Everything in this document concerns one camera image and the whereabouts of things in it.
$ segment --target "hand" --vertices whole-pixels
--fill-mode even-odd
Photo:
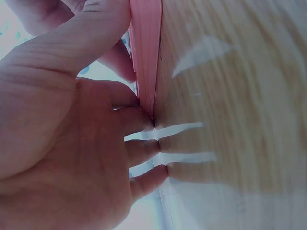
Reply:
[[[128,0],[87,1],[0,62],[1,229],[111,229],[168,176],[158,166],[129,180],[129,167],[159,152],[157,141],[124,142],[153,128],[134,93],[76,78],[129,23]]]
[[[79,14],[86,0],[5,0],[23,23],[25,29],[33,36],[43,35],[62,25]],[[110,0],[109,4],[122,4],[118,0]],[[77,37],[85,28],[79,26]],[[136,75],[132,61],[123,42],[118,39],[113,47],[106,50],[97,60],[109,67],[117,75],[128,82],[134,82]]]

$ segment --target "wooden surface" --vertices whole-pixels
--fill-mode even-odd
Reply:
[[[174,162],[170,225],[307,229],[307,0],[163,5],[156,161]]]

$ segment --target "light wood grain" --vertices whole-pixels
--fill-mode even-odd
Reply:
[[[288,210],[286,229],[306,229],[293,213],[303,213],[297,205],[307,202],[307,0],[163,4],[156,126],[203,127],[162,138],[162,151],[213,152],[217,158],[175,162],[170,175],[258,194],[257,202],[262,195],[283,196],[289,202],[272,204],[272,210]],[[297,193],[301,202],[293,198]],[[206,228],[279,229],[276,220],[261,228],[248,221],[228,228],[221,220],[218,228]]]

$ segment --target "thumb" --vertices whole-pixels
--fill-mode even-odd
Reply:
[[[129,0],[88,0],[78,15],[15,49],[14,60],[75,76],[121,39],[130,20]]]

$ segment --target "finger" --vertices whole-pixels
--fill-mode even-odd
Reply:
[[[125,136],[142,131],[151,131],[154,128],[152,119],[139,109],[127,107],[118,109],[116,113],[123,125]]]
[[[168,172],[165,165],[159,165],[147,173],[130,180],[133,201],[137,201],[157,189],[167,179]]]
[[[140,107],[140,100],[127,85],[111,80],[94,81],[97,85],[97,90],[104,90],[105,88],[108,90],[114,109],[123,107]]]
[[[60,0],[6,0],[6,3],[33,36],[45,34],[74,16]]]
[[[74,14],[77,14],[83,10],[86,0],[62,0],[62,2],[64,2]]]
[[[126,143],[130,167],[142,164],[160,152],[156,140],[130,140]]]
[[[136,74],[133,70],[132,60],[124,45],[120,40],[107,52],[105,52],[98,61],[113,70],[118,76],[132,83],[136,80]]]
[[[121,39],[130,19],[129,0],[88,0],[68,22],[15,49],[23,53],[18,64],[76,76]]]

